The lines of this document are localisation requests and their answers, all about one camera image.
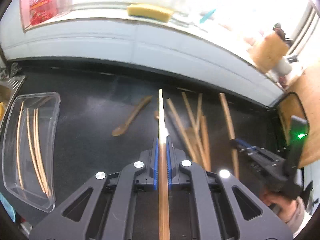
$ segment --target red package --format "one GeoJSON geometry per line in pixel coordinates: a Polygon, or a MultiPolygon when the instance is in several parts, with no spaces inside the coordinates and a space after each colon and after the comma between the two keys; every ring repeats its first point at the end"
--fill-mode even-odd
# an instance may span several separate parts
{"type": "Polygon", "coordinates": [[[55,0],[30,0],[29,10],[31,25],[37,25],[57,14],[55,0]]]}

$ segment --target person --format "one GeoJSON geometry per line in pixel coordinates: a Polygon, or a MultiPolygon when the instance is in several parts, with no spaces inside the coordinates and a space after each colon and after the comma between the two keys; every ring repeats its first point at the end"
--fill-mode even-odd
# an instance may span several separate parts
{"type": "Polygon", "coordinates": [[[306,212],[303,200],[300,197],[291,200],[265,188],[260,194],[260,200],[267,206],[278,204],[280,207],[278,217],[289,226],[293,237],[296,237],[300,233],[311,218],[306,212]]]}

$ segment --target plastic tray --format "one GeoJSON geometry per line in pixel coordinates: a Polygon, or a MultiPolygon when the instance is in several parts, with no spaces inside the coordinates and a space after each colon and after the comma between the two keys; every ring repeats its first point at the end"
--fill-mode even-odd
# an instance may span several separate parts
{"type": "Polygon", "coordinates": [[[45,212],[51,212],[55,202],[52,167],[59,106],[60,95],[55,92],[18,96],[10,109],[4,132],[2,175],[6,189],[25,203],[45,212]],[[38,119],[34,118],[36,109],[38,109],[38,119]],[[30,136],[28,136],[27,112],[29,112],[30,136]],[[21,116],[20,128],[17,133],[19,116],[21,116]]]}

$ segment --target human hand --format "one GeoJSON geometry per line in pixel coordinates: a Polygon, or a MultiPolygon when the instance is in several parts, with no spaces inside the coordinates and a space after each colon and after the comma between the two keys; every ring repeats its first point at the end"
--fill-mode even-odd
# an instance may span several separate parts
{"type": "Polygon", "coordinates": [[[271,192],[266,188],[260,193],[260,200],[267,206],[270,206],[273,203],[278,204],[280,206],[278,217],[285,223],[293,217],[293,214],[297,209],[297,200],[290,200],[285,196],[271,192]]]}

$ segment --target wooden dowel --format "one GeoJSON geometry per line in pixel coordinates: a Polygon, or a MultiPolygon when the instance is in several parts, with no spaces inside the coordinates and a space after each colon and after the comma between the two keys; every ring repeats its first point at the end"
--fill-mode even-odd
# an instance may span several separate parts
{"type": "MultiPolygon", "coordinates": [[[[231,119],[229,106],[228,106],[228,103],[226,100],[226,96],[224,93],[220,93],[219,97],[220,97],[220,101],[222,104],[224,117],[225,117],[226,123],[227,123],[229,139],[232,140],[236,136],[235,136],[235,130],[233,128],[233,123],[232,123],[232,119],[231,119]]],[[[234,175],[237,179],[239,179],[239,160],[238,160],[238,151],[236,149],[232,149],[232,162],[233,162],[234,175]]]]}
{"type": "Polygon", "coordinates": [[[203,115],[201,116],[201,135],[202,135],[202,142],[205,154],[207,155],[207,160],[209,163],[209,167],[211,168],[211,156],[210,156],[210,143],[209,143],[209,134],[208,134],[208,125],[207,125],[207,118],[203,115]]]}
{"type": "Polygon", "coordinates": [[[18,176],[19,176],[19,182],[21,189],[24,189],[22,175],[21,175],[21,167],[20,167],[20,126],[21,126],[21,117],[22,117],[22,111],[23,111],[23,104],[24,101],[22,101],[21,108],[20,108],[20,114],[18,119],[18,126],[17,126],[17,142],[16,142],[16,157],[17,157],[17,168],[18,168],[18,176]]]}
{"type": "Polygon", "coordinates": [[[199,136],[199,132],[197,131],[196,121],[195,121],[195,118],[193,116],[193,113],[192,113],[192,110],[191,110],[191,107],[190,107],[190,104],[189,104],[189,101],[188,101],[188,98],[187,98],[185,92],[182,92],[182,97],[183,97],[184,103],[185,103],[186,108],[187,108],[187,112],[188,112],[188,115],[189,115],[189,118],[190,118],[190,121],[191,121],[192,128],[193,128],[193,130],[195,132],[196,141],[197,141],[197,144],[198,144],[198,147],[199,147],[199,151],[200,151],[201,159],[202,159],[202,162],[203,162],[203,165],[204,165],[204,169],[207,171],[208,169],[210,169],[210,167],[209,167],[209,164],[208,164],[207,157],[206,157],[206,155],[204,153],[204,149],[203,149],[203,146],[202,146],[201,138],[199,136]]]}
{"type": "Polygon", "coordinates": [[[202,93],[198,95],[198,105],[197,105],[197,119],[196,119],[196,127],[199,133],[200,130],[200,118],[202,115],[202,93]]]}
{"type": "Polygon", "coordinates": [[[197,141],[196,141],[195,132],[194,132],[193,128],[192,127],[188,127],[187,129],[185,129],[185,131],[186,131],[186,134],[188,136],[189,142],[190,142],[190,144],[192,146],[192,149],[196,154],[196,159],[192,159],[192,161],[195,162],[195,163],[198,163],[199,165],[201,165],[204,168],[203,162],[202,162],[202,159],[201,159],[201,156],[200,156],[198,144],[197,144],[197,141]]]}
{"type": "Polygon", "coordinates": [[[41,179],[41,183],[42,185],[44,186],[44,192],[46,192],[46,188],[45,188],[45,185],[44,185],[44,179],[42,177],[42,173],[41,173],[41,170],[40,170],[40,167],[39,167],[39,154],[38,154],[38,147],[37,147],[37,140],[36,140],[36,110],[34,109],[33,110],[33,146],[34,146],[34,153],[35,153],[35,157],[36,157],[36,166],[38,168],[38,171],[39,171],[39,175],[40,175],[40,179],[41,179]]]}
{"type": "Polygon", "coordinates": [[[37,166],[35,154],[34,154],[34,151],[33,151],[32,141],[31,141],[30,121],[29,121],[29,108],[27,108],[27,132],[28,132],[28,142],[29,142],[29,148],[30,148],[30,154],[31,154],[33,167],[35,168],[36,176],[37,176],[37,179],[39,181],[40,187],[41,187],[42,191],[45,193],[44,186],[42,184],[42,181],[41,181],[41,178],[40,178],[40,174],[39,174],[39,171],[38,171],[38,166],[37,166]]]}
{"type": "Polygon", "coordinates": [[[169,227],[169,192],[166,154],[167,131],[164,124],[162,90],[159,90],[159,240],[170,240],[169,227]]]}
{"type": "Polygon", "coordinates": [[[38,168],[40,171],[41,179],[43,181],[44,185],[44,190],[49,197],[51,195],[50,189],[48,187],[48,181],[47,177],[45,175],[44,167],[43,167],[43,162],[42,162],[42,157],[41,157],[41,151],[40,151],[40,140],[39,140],[39,108],[36,109],[36,141],[35,141],[35,148],[37,148],[37,154],[38,154],[38,168]]]}
{"type": "Polygon", "coordinates": [[[180,131],[182,137],[183,137],[183,140],[184,140],[184,142],[185,142],[185,144],[186,144],[186,146],[187,146],[187,149],[188,149],[188,152],[189,152],[189,154],[190,154],[190,157],[191,157],[191,159],[194,161],[194,160],[197,159],[196,153],[194,152],[194,150],[193,150],[193,148],[192,148],[192,145],[191,145],[191,143],[190,143],[190,141],[189,141],[189,138],[188,138],[188,136],[187,136],[187,134],[186,134],[186,131],[184,130],[184,127],[183,127],[182,122],[181,122],[181,119],[180,119],[180,117],[179,117],[179,115],[178,115],[178,113],[177,113],[177,110],[176,110],[176,108],[174,107],[174,105],[173,105],[173,103],[172,103],[172,101],[171,101],[170,98],[167,99],[167,103],[168,103],[169,108],[170,108],[170,110],[171,110],[171,112],[172,112],[172,114],[173,114],[173,117],[174,117],[174,119],[175,119],[175,121],[176,121],[176,123],[177,123],[177,126],[178,126],[178,128],[179,128],[179,131],[180,131]]]}

